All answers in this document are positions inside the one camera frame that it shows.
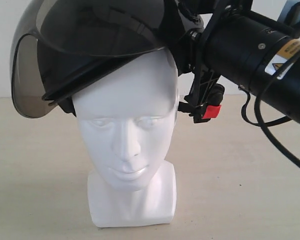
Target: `warning label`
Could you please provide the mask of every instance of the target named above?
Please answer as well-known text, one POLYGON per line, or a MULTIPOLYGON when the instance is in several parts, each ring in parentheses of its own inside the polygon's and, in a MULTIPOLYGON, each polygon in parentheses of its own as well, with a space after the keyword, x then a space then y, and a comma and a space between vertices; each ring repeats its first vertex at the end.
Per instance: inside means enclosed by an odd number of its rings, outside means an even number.
MULTIPOLYGON (((265 72, 267 74, 273 75, 279 68, 283 66, 283 64, 292 58, 298 51, 300 51, 300 41, 298 39, 293 39, 286 43, 280 51, 271 59, 269 64, 265 68, 265 72)), ((279 75, 278 79, 283 79, 290 68, 293 66, 291 64, 281 75, 279 75)))

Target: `mannequin face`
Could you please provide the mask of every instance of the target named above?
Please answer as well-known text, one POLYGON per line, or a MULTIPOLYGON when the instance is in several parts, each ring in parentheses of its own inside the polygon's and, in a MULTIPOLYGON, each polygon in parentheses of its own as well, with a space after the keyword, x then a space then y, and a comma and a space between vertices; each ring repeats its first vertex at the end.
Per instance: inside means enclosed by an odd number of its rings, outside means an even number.
POLYGON ((83 141, 116 190, 146 187, 169 150, 179 103, 165 50, 143 55, 73 96, 83 141))

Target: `cable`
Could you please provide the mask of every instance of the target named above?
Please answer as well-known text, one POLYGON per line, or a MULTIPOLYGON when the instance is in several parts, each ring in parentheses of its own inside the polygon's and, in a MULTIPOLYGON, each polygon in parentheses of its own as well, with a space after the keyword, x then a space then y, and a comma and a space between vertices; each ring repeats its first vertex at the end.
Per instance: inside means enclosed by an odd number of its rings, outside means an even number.
POLYGON ((292 58, 290 58, 287 62, 285 62, 282 67, 280 67, 273 75, 269 83, 263 88, 263 90, 257 95, 255 103, 254 103, 254 113, 257 119, 257 122, 266 135, 266 137, 270 140, 270 142, 284 155, 286 156, 292 163, 294 163, 298 168, 300 168, 300 160, 295 155, 293 155, 289 150, 287 150, 270 132, 267 124, 264 122, 264 119, 261 114, 261 100, 265 92, 271 86, 271 84, 277 80, 277 77, 282 74, 291 64, 296 62, 300 58, 300 51, 298 51, 292 58))
MULTIPOLYGON (((251 100, 250 92, 248 92, 247 90, 245 90, 241 87, 239 87, 239 90, 245 92, 245 94, 247 95, 246 102, 242 106, 242 109, 241 109, 241 116, 242 116, 243 120, 246 121, 248 124, 251 124, 251 125, 256 126, 256 127, 260 127, 260 124, 250 121, 249 118, 247 117, 247 107, 248 107, 249 102, 251 100)), ((284 116, 282 118, 279 118, 279 119, 274 120, 274 121, 267 122, 265 124, 266 124, 267 127, 273 127, 273 126, 285 124, 287 122, 290 122, 291 120, 292 120, 291 118, 289 118, 287 116, 284 116)))

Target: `red button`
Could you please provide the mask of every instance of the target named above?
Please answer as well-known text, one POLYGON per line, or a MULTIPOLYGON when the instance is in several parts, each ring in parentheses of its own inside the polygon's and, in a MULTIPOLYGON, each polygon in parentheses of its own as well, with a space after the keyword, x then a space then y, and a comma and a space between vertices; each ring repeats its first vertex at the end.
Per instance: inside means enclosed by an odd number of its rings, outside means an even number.
POLYGON ((208 106, 206 108, 205 114, 202 117, 202 119, 215 119, 216 117, 218 117, 219 113, 221 110, 221 105, 219 106, 208 106))

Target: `helmet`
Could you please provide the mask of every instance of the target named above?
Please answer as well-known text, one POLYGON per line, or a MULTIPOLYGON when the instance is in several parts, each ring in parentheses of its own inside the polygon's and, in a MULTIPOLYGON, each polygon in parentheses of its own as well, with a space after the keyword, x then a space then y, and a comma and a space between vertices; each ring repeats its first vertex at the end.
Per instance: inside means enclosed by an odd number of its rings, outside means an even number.
POLYGON ((26 118, 56 106, 76 115, 73 94, 163 48, 179 75, 189 73, 187 33, 203 29, 201 17, 179 0, 32 0, 12 41, 13 105, 26 118))

